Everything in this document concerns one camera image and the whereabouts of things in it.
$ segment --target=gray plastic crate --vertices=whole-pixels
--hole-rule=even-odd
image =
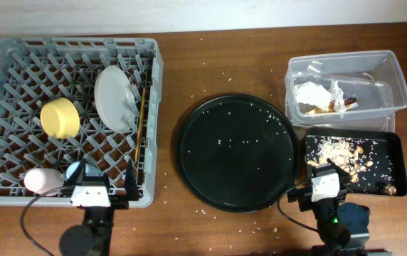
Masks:
[[[54,168],[63,174],[79,159],[98,166],[110,179],[110,194],[123,193],[123,178],[134,161],[138,118],[132,131],[119,134],[100,120],[94,105],[97,74],[109,65],[121,68],[135,92],[147,89],[140,157],[134,162],[142,197],[130,207],[153,201],[157,162],[157,115],[163,61],[157,42],[148,38],[26,38],[0,40],[0,206],[24,206],[35,195],[23,185],[26,171]],[[140,94],[136,94],[139,104]],[[67,97],[80,115],[76,137],[55,139],[41,129],[41,106]],[[62,194],[37,206],[71,206]]]

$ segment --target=cup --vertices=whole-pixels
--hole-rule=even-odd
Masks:
[[[66,170],[66,178],[70,178],[73,175],[74,171],[77,169],[80,161],[71,164]],[[85,165],[85,173],[87,176],[102,176],[103,172],[99,170],[98,167],[94,167],[91,164]]]
[[[60,178],[61,173],[55,169],[33,168],[26,172],[23,182],[26,189],[34,193],[42,194],[54,188],[63,186],[64,181]],[[50,193],[47,196],[54,196],[60,191]]]
[[[74,104],[62,97],[42,107],[41,124],[48,136],[66,139],[77,135],[80,118]]]

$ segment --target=black round tray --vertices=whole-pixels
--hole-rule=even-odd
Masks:
[[[287,117],[248,95],[217,97],[184,122],[176,160],[188,188],[230,212],[274,203],[300,169],[299,142]]]

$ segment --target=wooden stick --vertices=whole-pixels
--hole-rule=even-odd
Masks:
[[[135,149],[135,161],[139,159],[139,153],[140,153],[140,139],[142,137],[142,123],[144,122],[144,107],[145,107],[145,94],[147,92],[147,88],[144,87],[144,91],[142,92],[142,103],[140,105],[140,118],[139,118],[139,129],[137,132],[137,145]]]

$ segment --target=wooden table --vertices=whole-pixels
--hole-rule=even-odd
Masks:
[[[295,56],[389,49],[407,82],[407,23],[126,35],[130,36],[155,38],[164,58],[157,179],[150,207],[115,213],[111,255],[296,255],[322,244],[317,234],[284,219],[275,207],[235,214],[202,203],[177,173],[171,157],[173,134],[195,106],[225,93],[255,95],[283,110],[287,62]],[[407,109],[397,112],[396,133],[407,169]],[[407,255],[407,196],[353,194],[348,201],[371,209],[368,248]],[[296,203],[283,205],[293,218],[315,225],[311,212],[299,212]],[[21,210],[0,207],[0,255],[41,253],[21,233]],[[83,212],[75,208],[33,208],[26,224],[39,242],[58,254],[61,234],[82,219]]]

